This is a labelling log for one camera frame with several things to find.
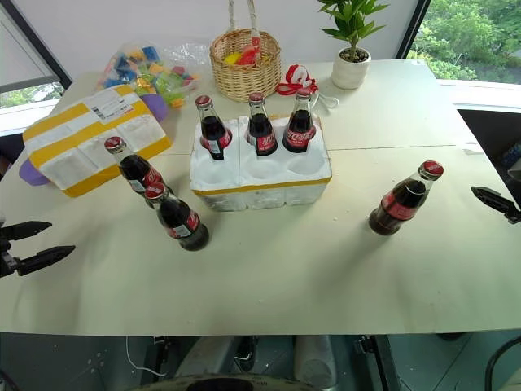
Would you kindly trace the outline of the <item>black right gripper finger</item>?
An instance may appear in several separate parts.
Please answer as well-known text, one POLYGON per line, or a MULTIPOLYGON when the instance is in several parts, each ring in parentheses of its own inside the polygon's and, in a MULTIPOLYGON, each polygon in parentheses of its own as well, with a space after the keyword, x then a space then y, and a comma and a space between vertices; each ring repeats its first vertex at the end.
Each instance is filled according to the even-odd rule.
POLYGON ((520 210, 515 203, 501 196, 500 193, 487 187, 471 187, 474 196, 483 204, 501 213, 509 223, 520 222, 520 210))

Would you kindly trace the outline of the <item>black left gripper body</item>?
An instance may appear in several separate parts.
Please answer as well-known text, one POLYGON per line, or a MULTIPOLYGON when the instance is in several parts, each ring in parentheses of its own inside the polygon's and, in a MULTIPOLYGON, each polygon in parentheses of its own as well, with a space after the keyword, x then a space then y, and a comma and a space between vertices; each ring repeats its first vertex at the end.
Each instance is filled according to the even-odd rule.
POLYGON ((10 242, 6 239, 1 239, 1 277, 13 274, 20 267, 20 259, 13 257, 9 253, 10 249, 10 242))

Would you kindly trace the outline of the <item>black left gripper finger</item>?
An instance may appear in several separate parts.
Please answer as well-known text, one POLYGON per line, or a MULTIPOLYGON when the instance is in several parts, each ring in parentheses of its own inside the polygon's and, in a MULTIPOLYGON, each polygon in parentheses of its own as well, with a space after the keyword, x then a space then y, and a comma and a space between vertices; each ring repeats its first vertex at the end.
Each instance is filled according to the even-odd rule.
POLYGON ((12 241, 35 236, 51 227, 49 222, 29 221, 1 228, 1 239, 12 241))
POLYGON ((24 276, 54 265, 68 256, 75 248, 75 245, 56 246, 40 251, 34 256, 18 260, 16 271, 19 276, 24 276))

